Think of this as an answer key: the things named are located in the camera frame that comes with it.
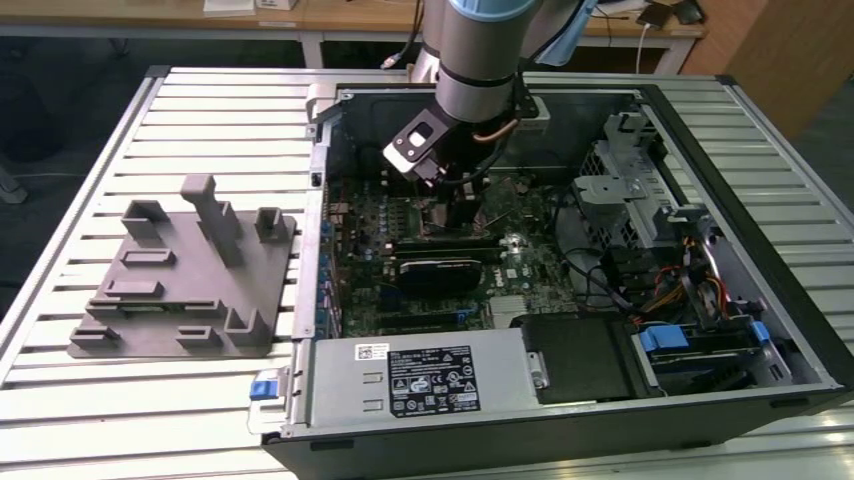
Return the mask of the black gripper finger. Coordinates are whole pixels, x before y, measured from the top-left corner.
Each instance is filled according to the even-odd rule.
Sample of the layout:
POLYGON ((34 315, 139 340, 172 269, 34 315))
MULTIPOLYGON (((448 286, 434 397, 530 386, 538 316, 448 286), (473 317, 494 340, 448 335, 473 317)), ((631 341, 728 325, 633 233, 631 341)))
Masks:
POLYGON ((480 190, 476 182, 453 188, 448 202, 448 227, 457 228, 473 222, 481 204, 480 190))

